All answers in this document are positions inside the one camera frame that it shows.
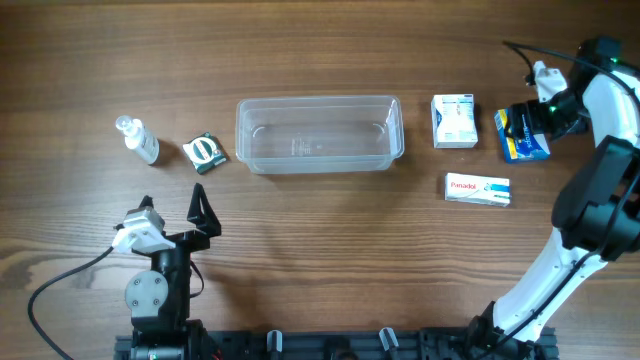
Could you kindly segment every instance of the wood grain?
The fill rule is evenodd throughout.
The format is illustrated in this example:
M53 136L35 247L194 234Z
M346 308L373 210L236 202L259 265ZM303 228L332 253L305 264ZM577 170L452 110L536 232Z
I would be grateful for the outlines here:
M187 229L195 182L223 224L194 256L206 289L192 316L207 328L464 326L526 271L593 152L586 135L546 162L504 163L492 114L534 93L500 41L574 53L606 33L640 63L636 1L110 3L0 8L1 359L55 358L30 293L108 247L145 194L169 232ZM475 95L480 142L434 150L429 102L459 92ZM406 151L390 170L257 176L232 156L199 176L178 151L211 131L234 154L244 98L337 94L399 97ZM162 166L123 146L121 114L165 141ZM443 201L447 172L512 179L513 206ZM36 316L75 358L109 359L131 330L124 286L148 267L113 254L43 293ZM562 359L640 358L639 285L629 255L581 287L550 322Z

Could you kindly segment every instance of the white spray bottle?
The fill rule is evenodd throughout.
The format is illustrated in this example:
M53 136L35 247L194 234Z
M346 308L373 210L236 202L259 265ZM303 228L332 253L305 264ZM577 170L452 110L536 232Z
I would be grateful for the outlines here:
M116 128L125 136L124 143L130 150L151 165L158 160L160 144L158 139L147 129L140 119L122 115L116 120Z

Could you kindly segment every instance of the clear plastic container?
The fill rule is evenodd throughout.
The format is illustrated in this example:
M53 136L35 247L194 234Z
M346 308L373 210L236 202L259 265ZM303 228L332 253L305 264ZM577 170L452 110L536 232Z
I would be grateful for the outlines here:
M236 156L256 174L386 170L404 152L393 96L247 99L236 116Z

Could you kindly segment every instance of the label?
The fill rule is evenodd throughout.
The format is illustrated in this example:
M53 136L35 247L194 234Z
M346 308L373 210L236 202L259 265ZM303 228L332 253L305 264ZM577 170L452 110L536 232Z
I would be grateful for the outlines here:
M291 139L291 156L311 155L311 141L303 138Z
M431 116L434 147L470 148L478 142L473 95L435 95Z
M496 129L500 136L500 142L502 143L502 150L507 162L522 162L532 160L544 160L549 157L551 152L549 146L544 137L544 134L532 135L527 121L523 115L524 134L525 138L519 141L514 141L511 137L511 131L505 130L507 125L509 113L505 109L497 111L494 115L496 123Z
M142 139L142 144L140 147L149 155L150 163L153 163L158 158L158 152L160 151L160 144L158 144L158 139L147 129L144 129L144 138Z
M213 158L214 154L218 154L218 146L208 137L199 137L193 139L189 144L183 145L184 151L194 164L206 164Z
M449 173L445 200L507 206L511 202L509 179Z

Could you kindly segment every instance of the black cable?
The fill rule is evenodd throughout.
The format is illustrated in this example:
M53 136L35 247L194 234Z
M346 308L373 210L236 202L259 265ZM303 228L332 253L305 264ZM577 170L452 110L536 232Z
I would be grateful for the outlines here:
M608 78L610 78L611 80L613 80L616 83L618 83L618 85L622 86L622 88L629 94L629 96L631 96L631 101L633 101L634 105L636 106L636 109L638 111L640 111L640 99L638 99L638 95L636 95L635 90L630 88L629 85L627 85L627 83L622 81L622 79L620 79L619 77L613 75L609 70L607 70L607 69L605 69L603 67L594 65L594 64L592 64L592 63L590 63L588 61L579 59L579 58L577 58L575 56L563 54L561 52L557 52L557 51L554 51L554 50L549 50L549 49L545 49L545 48L539 48L539 47L535 47L535 46L531 46L531 45L516 44L516 43L512 43L510 41L503 41L502 43L505 46L509 47L510 49L524 49L524 50L536 51L536 52L539 52L539 53L543 53L543 54L559 57L561 59L573 61L576 64L580 64L580 65L586 66L586 67L588 67L588 68L590 68L592 70L596 70L599 73L601 73L602 75L605 75Z
M509 49L513 50L516 54L520 55L522 60L527 63L527 67L529 68L529 75L525 77L528 86L533 86L536 84L536 74L533 73L533 65L531 65L531 60L517 47L513 47L511 45L505 44Z
M193 271L195 271L196 274L198 274L198 277L200 278L200 282L202 283L202 287L200 288L200 291L189 295L189 298L193 299L194 297L202 294L202 291L204 291L204 279L202 278L202 274L200 274L200 270L198 270L196 263L194 263L193 261L190 261L190 262L191 262L191 268L193 269Z
M556 287L556 289L549 295L549 297L547 297L547 299L542 303L542 305L540 305L540 307L536 311L534 311L525 321L520 323L518 327L516 327L513 331L511 331L509 335L505 336L502 340L500 340L493 348L486 350L482 355L474 358L473 360L483 359L488 355L491 355L492 353L496 352L497 349L499 349L501 346L506 344L516 334L522 331L522 329L527 327L527 325L529 325L533 320L538 318L538 316L547 308L547 306L549 306L549 304L551 304L551 302L556 298L556 296L558 296L560 291L562 291L562 289L564 289L564 287L569 283L569 281L571 281L571 279L578 272L578 270L582 268L582 265L584 265L584 263L592 256L600 255L602 253L602 251L606 248L607 244L609 243L609 238L611 236L611 229L613 228L613 225L616 223L616 220L618 219L618 214L622 210L622 207L624 206L624 204L629 200L629 197L631 196L633 189L635 189L635 187L637 186L639 180L640 180L640 168L636 170L633 180L627 186L627 188L625 189L625 192L620 197L620 201L618 201L618 203L616 204L616 207L613 209L613 212L611 213L611 217L607 222L607 227L605 228L604 240L602 241L600 246L598 246L597 249L581 257L580 260L578 260L578 262L574 264L569 274L567 274L567 276L562 280L562 282L558 285L558 287Z
M71 276L75 273L78 273L92 265L94 265L95 263L97 263L98 261L104 259L105 257L107 257L107 255L109 255L109 253L111 253L113 251L113 247L109 247L107 249L107 251L105 251L104 253L102 253L102 255L98 256L97 258L89 261L88 263L78 266L75 269L69 270L65 273L62 273L56 277L54 277L53 279L47 281L46 283L42 284L39 288L36 289L36 291L33 292L33 295L31 295L31 298L29 298L29 304L27 305L27 314L29 314L29 321L31 321L31 325L33 325L33 327L36 329L36 331L38 332L38 334L40 334L40 336L42 337L42 339L49 344L49 346L51 346L51 348L53 350L55 350L58 355L60 355L63 359L66 360L73 360L73 358L69 355L67 355L67 353L65 353L64 351L62 351L62 349L56 345L55 342L53 342L53 340L51 340L51 338L47 335L47 333L42 329L42 327L40 327L40 324L38 324L38 321L36 320L36 317L33 315L33 303L36 301L36 298L38 297L38 295L40 295L41 292L44 291L44 289L48 288L49 286L57 283L58 281Z

